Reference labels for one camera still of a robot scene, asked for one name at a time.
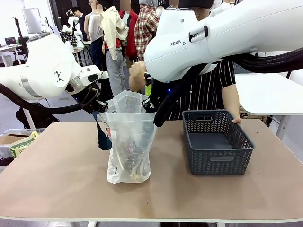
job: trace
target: black striped shirt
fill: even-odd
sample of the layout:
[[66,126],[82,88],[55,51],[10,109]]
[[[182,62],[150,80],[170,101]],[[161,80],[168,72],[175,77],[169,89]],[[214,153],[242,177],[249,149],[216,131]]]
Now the black striped shirt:
[[182,120],[185,110],[224,109],[221,90],[235,83],[233,63],[222,60],[213,71],[197,76],[190,90],[176,103],[168,120]]

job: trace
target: floor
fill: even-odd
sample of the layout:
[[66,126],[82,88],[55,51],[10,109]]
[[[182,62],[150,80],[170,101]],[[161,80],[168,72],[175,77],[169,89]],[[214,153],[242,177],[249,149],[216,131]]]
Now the floor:
[[[125,68],[126,85],[128,86],[128,71]],[[39,101],[44,106],[48,106],[45,100]],[[68,94],[62,94],[58,98],[49,98],[51,107],[62,107],[73,105],[76,102]],[[17,105],[9,101],[6,97],[0,94],[0,134],[8,129],[22,129],[23,125],[15,118],[15,113],[19,109]],[[62,122],[91,122],[94,121],[92,115],[81,110],[68,114],[57,115],[57,118]],[[81,222],[81,227],[86,227],[87,222]],[[124,222],[99,222],[97,227],[158,227],[159,224],[153,223],[124,223]],[[0,227],[71,227],[68,222],[33,222],[33,221],[14,221],[0,219]],[[240,224],[238,227],[303,227],[303,222],[283,223],[283,224]]]

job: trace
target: plaid shirt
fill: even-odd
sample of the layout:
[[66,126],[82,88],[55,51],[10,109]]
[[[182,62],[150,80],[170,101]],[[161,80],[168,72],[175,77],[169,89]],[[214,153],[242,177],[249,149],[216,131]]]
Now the plaid shirt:
[[139,61],[144,60],[147,44],[156,36],[159,19],[156,7],[140,5],[140,13],[134,28],[134,41]]

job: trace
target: gray sweatpants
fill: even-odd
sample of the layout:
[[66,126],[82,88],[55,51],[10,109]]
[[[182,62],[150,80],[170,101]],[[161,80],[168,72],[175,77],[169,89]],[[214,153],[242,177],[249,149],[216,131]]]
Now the gray sweatpants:
[[106,67],[109,76],[110,87],[116,96],[125,90],[125,77],[123,72],[122,48],[116,48],[117,60],[113,60],[110,52],[106,52]]

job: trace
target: clear plastic bag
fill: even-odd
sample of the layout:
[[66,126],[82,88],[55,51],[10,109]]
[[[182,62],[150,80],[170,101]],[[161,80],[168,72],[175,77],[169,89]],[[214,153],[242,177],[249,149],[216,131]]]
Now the clear plastic bag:
[[124,91],[109,101],[114,104],[110,113],[98,116],[113,144],[107,169],[107,180],[113,184],[142,183],[151,175],[149,151],[157,127],[153,124],[155,113],[145,113],[142,107],[147,98]]

